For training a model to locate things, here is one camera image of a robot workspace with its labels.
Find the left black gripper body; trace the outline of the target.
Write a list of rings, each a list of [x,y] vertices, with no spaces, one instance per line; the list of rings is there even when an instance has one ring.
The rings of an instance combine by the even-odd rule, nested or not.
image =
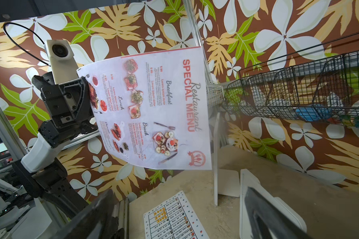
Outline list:
[[[41,99],[51,117],[41,124],[38,131],[52,148],[80,134],[98,130],[98,126],[90,123],[94,113],[90,106],[89,84],[84,77],[53,84],[53,75],[48,72],[33,76],[32,83],[40,90]]]

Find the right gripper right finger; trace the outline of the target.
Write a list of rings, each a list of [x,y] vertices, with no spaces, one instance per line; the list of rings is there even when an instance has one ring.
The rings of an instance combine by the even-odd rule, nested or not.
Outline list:
[[[250,236],[253,239],[310,238],[256,189],[247,189],[244,204],[248,214]]]

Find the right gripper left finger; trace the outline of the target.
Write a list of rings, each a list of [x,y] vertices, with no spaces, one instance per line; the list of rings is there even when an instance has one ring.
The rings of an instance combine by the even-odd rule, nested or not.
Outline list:
[[[54,239],[118,239],[120,231],[117,217],[112,216],[117,200],[112,190],[101,194],[82,210]]]

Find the pink restaurant special menu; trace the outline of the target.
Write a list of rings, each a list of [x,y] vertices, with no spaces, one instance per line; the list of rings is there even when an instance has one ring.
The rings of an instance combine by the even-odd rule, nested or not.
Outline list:
[[[115,57],[77,72],[108,153],[149,169],[212,168],[201,47]]]

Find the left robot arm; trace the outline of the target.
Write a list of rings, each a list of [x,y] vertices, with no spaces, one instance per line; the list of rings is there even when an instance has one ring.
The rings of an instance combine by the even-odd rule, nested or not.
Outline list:
[[[13,168],[27,193],[54,204],[73,219],[88,203],[68,182],[67,170],[57,155],[80,134],[98,129],[90,123],[94,114],[89,84],[76,72],[61,76],[48,72],[34,76],[32,83],[41,91],[51,119],[40,125],[35,145],[13,163]]]

